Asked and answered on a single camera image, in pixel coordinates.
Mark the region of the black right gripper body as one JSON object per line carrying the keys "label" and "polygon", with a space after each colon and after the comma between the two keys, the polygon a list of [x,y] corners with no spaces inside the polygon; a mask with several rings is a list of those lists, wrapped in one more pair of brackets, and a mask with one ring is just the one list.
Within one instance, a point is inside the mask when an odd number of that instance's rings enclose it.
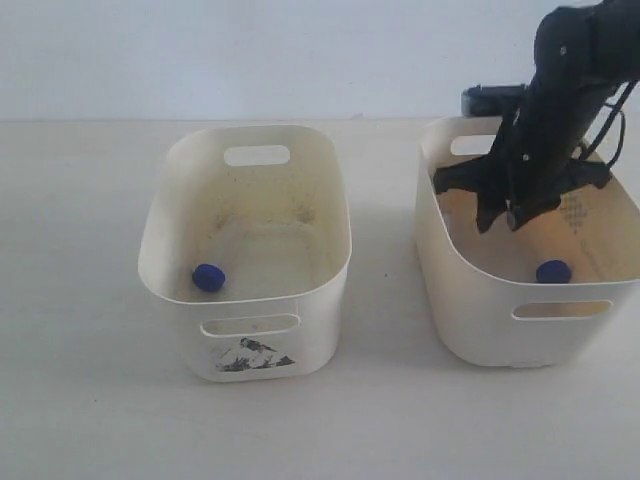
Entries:
{"label": "black right gripper body", "polygon": [[437,168],[435,192],[500,194],[510,208],[558,199],[586,185],[604,188],[610,168],[588,160],[583,136],[610,96],[609,87],[558,93],[526,86],[520,103],[499,116],[489,151]]}

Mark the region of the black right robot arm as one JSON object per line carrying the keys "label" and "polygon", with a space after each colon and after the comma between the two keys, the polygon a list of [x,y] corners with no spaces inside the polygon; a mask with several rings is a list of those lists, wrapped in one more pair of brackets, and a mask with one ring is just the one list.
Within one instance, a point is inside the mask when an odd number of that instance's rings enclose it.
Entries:
{"label": "black right robot arm", "polygon": [[638,2],[556,7],[537,27],[533,62],[526,84],[463,91],[463,116],[497,118],[498,129],[487,152],[432,177],[438,194],[475,195],[481,234],[500,216],[517,231],[558,209],[565,194],[610,182],[615,162],[591,161],[602,139],[584,136],[602,109],[620,117],[639,84]]}

